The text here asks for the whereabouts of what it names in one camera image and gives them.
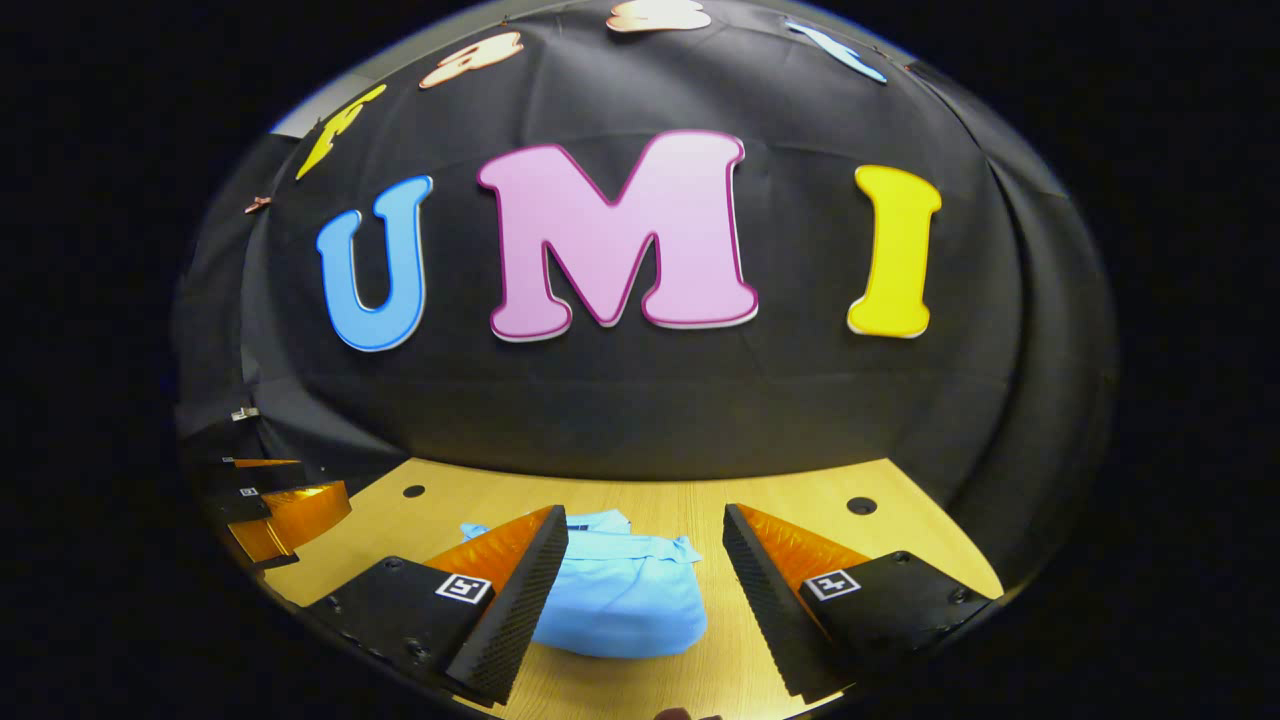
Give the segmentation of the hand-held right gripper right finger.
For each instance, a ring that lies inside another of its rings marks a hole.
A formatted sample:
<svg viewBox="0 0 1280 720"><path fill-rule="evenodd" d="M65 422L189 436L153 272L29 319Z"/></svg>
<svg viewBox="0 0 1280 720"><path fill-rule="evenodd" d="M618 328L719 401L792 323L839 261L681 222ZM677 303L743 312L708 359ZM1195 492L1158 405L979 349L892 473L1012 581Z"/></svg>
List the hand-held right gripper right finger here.
<svg viewBox="0 0 1280 720"><path fill-rule="evenodd" d="M745 503L723 546L786 691L819 701L881 685L1004 596L986 556L932 502L851 502L863 548Z"/></svg>

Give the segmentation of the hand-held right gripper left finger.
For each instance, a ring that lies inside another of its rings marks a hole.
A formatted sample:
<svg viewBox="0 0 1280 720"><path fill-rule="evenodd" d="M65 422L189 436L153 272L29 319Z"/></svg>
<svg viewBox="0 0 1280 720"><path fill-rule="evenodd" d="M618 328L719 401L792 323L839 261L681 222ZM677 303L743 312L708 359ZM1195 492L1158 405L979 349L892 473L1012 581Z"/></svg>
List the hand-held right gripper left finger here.
<svg viewBox="0 0 1280 720"><path fill-rule="evenodd" d="M568 542L550 505L426 562L379 559L305 609L305 625L422 691L507 705Z"/></svg>

